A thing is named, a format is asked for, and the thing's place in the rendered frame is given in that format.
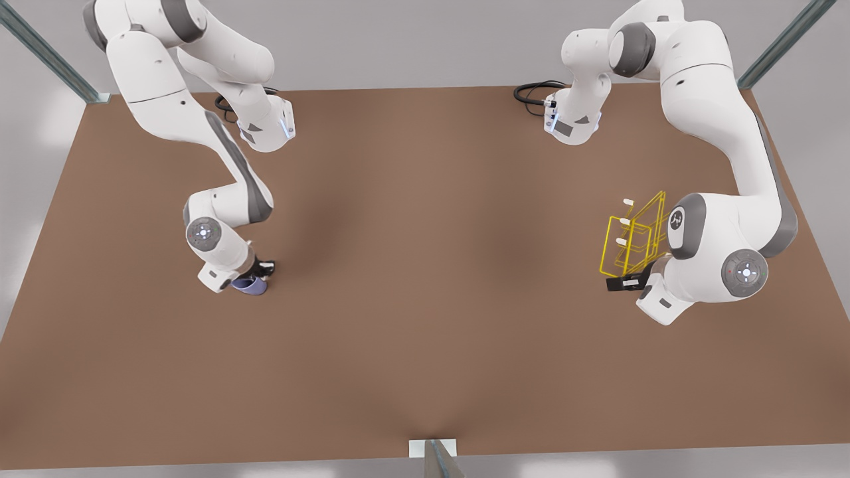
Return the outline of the silver frame post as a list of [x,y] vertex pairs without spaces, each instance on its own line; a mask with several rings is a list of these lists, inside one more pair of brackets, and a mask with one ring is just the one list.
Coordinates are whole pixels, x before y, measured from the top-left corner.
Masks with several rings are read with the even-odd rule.
[[97,91],[77,70],[58,54],[30,24],[7,2],[0,0],[0,25],[33,53],[57,78],[60,78],[88,105],[106,104],[110,94]]
[[737,81],[738,89],[751,90],[837,2],[838,0],[810,0],[746,69]]
[[466,478],[460,469],[456,439],[411,439],[408,456],[423,459],[423,478]]

